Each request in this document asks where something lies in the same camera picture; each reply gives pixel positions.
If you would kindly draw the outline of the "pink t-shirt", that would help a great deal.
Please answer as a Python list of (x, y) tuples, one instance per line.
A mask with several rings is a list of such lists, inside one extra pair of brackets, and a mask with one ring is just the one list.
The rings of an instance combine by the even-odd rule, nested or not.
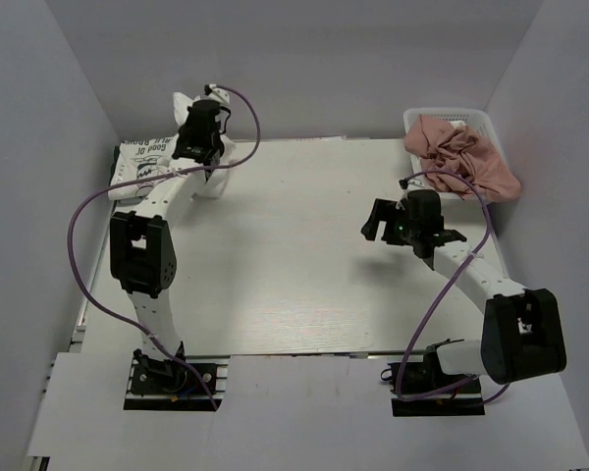
[(476, 188), (493, 202), (521, 194), (521, 183), (492, 141), (468, 125), (421, 114), (409, 127), (404, 148), (419, 159), (423, 178), (439, 192), (466, 199)]

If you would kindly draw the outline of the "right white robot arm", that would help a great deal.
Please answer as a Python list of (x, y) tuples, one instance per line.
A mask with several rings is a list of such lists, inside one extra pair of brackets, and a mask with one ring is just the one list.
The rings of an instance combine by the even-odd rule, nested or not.
[(422, 375), (431, 389), (443, 392), (463, 378), (480, 376), (507, 385), (564, 370), (556, 297), (545, 288), (526, 288), (480, 258), (464, 235), (446, 228), (437, 192), (418, 189), (400, 201), (376, 199), (360, 231), (369, 241), (411, 247), (483, 315), (479, 340), (444, 340), (427, 347)]

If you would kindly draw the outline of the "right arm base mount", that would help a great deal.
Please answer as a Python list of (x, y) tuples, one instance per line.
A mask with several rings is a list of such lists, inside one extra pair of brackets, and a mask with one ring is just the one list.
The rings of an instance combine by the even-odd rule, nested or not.
[(401, 362), (395, 360), (388, 363), (380, 373), (381, 382), (390, 387), (394, 417), (460, 417), (485, 414), (481, 385), (477, 379), (451, 388), (451, 385), (463, 380), (464, 376), (450, 376), (443, 372), (436, 350), (446, 343), (450, 341), (429, 345), (424, 350), (418, 350), (415, 356), (410, 356), (401, 383), (401, 392), (408, 398), (437, 389), (445, 389), (443, 393), (431, 394), (414, 401), (401, 401), (396, 392)]

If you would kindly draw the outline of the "white graphic t-shirt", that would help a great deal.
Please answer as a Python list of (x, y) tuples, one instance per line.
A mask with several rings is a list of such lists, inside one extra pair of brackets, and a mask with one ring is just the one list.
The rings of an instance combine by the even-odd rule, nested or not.
[[(177, 124), (180, 126), (185, 122), (186, 117), (187, 117), (187, 107), (191, 106), (194, 102), (200, 100), (200, 99), (207, 99), (206, 97), (200, 97), (200, 96), (195, 96), (194, 98), (190, 98), (189, 96), (181, 93), (181, 92), (175, 92), (173, 94), (173, 105), (174, 105), (174, 116), (175, 116), (175, 120), (177, 122)], [(232, 112), (230, 109), (230, 105), (228, 106), (229, 108), (229, 119), (232, 116)], [(224, 112), (221, 113), (220, 115), (221, 118), (221, 130), (224, 132), (221, 135), (221, 138), (223, 140), (223, 143), (225, 144), (225, 153), (224, 155), (221, 157), (220, 160), (220, 164), (217, 166), (227, 166), (229, 164), (231, 164), (233, 162), (233, 152), (236, 149), (236, 145), (227, 137), (226, 131), (227, 131), (227, 124), (228, 121), (225, 121), (226, 118), (226, 114)], [(184, 164), (192, 164), (195, 166), (200, 166), (197, 163), (195, 163), (192, 160), (189, 159), (180, 159), (180, 160), (173, 160), (173, 162), (175, 163), (184, 163)], [(209, 197), (209, 198), (218, 198), (222, 192), (224, 191), (224, 188), (227, 184), (227, 178), (228, 178), (228, 173), (229, 171), (227, 169), (217, 169), (217, 166), (215, 167), (209, 167), (209, 170), (205, 170), (202, 172), (203, 177), (202, 179), (205, 182), (204, 187), (199, 190), (196, 195), (197, 196), (201, 196), (201, 197)]]

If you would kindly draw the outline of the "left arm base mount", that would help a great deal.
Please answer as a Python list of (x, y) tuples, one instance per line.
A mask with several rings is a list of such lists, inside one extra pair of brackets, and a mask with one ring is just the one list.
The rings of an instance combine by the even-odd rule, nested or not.
[(230, 358), (187, 357), (197, 375), (170, 359), (133, 354), (123, 409), (126, 411), (215, 412), (220, 406)]

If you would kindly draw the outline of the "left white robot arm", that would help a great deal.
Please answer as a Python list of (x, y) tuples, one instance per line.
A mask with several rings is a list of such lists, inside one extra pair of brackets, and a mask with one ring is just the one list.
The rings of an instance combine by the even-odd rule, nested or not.
[(183, 342), (174, 326), (168, 288), (177, 272), (171, 228), (195, 197), (218, 197), (227, 172), (215, 167), (227, 160), (222, 126), (231, 116), (230, 95), (214, 90), (204, 98), (176, 93), (180, 125), (166, 161), (170, 171), (205, 167), (154, 183), (136, 207), (113, 214), (110, 226), (110, 268), (134, 306), (137, 321), (147, 330), (136, 357), (158, 362), (154, 380), (175, 392), (187, 382)]

